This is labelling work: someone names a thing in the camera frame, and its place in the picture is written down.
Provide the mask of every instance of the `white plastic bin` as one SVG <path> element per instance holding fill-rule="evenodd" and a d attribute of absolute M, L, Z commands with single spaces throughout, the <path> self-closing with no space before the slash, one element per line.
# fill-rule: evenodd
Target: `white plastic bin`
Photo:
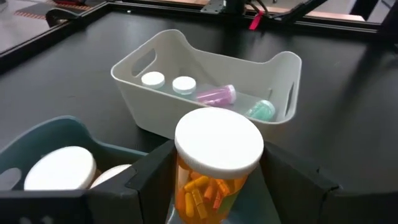
<path fill-rule="evenodd" d="M 153 61 L 134 76 L 137 61 L 153 51 Z M 264 63 L 204 52 L 193 48 L 179 30 L 165 30 L 118 62 L 111 74 L 136 124 L 142 129 L 173 139 L 180 118 L 205 106 L 179 97 L 167 87 L 153 90 L 141 85 L 143 74 L 157 71 L 164 74 L 165 86 L 181 75 L 194 78 L 198 86 L 234 85 L 240 94 L 237 97 L 247 98 L 240 100 L 243 103 L 238 104 L 239 108 L 232 108 L 238 113 L 254 104 L 251 99 L 271 101 L 277 108 L 274 122 L 252 119 L 263 138 L 268 140 L 268 133 L 284 125 L 295 114 L 301 65 L 300 57 L 292 52 L 281 52 Z"/>

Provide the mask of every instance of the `black table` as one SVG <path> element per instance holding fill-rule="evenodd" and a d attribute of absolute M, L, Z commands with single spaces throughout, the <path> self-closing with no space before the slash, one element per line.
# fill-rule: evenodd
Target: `black table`
<path fill-rule="evenodd" d="M 165 29 L 182 31 L 200 50 L 255 62 L 295 52 L 303 61 L 297 114 L 269 140 L 319 164 L 347 191 L 398 190 L 398 64 L 391 46 L 118 12 L 0 76 L 0 147 L 65 114 L 110 144 L 146 152 L 161 145 L 165 138 L 135 125 L 110 70 Z"/>

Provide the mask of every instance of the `green vial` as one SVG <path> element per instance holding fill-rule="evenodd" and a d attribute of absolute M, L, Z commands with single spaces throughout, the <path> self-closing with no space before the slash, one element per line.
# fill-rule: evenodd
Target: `green vial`
<path fill-rule="evenodd" d="M 275 115 L 275 107 L 268 100 L 260 100 L 244 115 L 260 121 L 270 121 Z"/>

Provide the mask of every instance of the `orange pill bottle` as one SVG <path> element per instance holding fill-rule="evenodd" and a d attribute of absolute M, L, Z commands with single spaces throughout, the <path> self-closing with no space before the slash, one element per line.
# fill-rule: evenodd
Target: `orange pill bottle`
<path fill-rule="evenodd" d="M 264 141 L 244 116 L 200 108 L 178 122 L 175 147 L 175 209 L 186 224 L 217 224 L 257 167 Z"/>

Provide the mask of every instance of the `gray floor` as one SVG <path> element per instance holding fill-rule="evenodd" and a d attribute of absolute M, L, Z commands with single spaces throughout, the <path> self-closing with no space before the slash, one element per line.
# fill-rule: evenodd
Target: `gray floor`
<path fill-rule="evenodd" d="M 22 16 L 15 16 L 14 12 L 24 7 L 44 2 L 45 0 L 8 0 L 8 6 L 0 12 L 0 52 L 20 44 L 32 37 L 43 33 L 48 29 L 44 20 L 31 19 Z M 276 4 L 272 0 L 263 0 L 268 6 L 292 8 L 302 0 L 278 0 Z M 329 0 L 317 11 L 348 14 L 355 0 Z M 373 14 L 369 18 L 371 22 L 381 22 L 387 15 L 389 9 L 379 2 Z"/>

